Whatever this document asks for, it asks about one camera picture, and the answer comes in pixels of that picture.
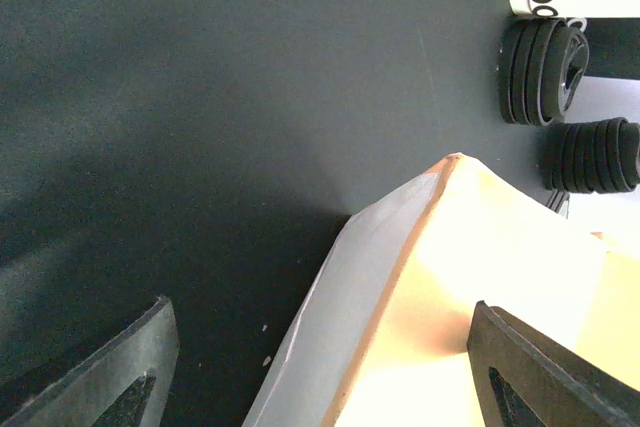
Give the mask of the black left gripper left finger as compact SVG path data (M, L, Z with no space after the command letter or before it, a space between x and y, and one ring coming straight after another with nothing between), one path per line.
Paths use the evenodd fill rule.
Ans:
M160 296L60 355L1 384L3 426L158 426L179 355Z

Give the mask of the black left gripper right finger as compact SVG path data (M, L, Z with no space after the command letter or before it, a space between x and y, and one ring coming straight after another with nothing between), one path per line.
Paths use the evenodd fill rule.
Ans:
M476 304L467 351L486 426L637 426L639 391L500 307Z

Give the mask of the brown paper takeout bag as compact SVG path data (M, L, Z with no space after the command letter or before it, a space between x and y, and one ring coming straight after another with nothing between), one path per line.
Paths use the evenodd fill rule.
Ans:
M481 425L466 346L481 301L638 386L638 248L456 153L349 219L245 424Z

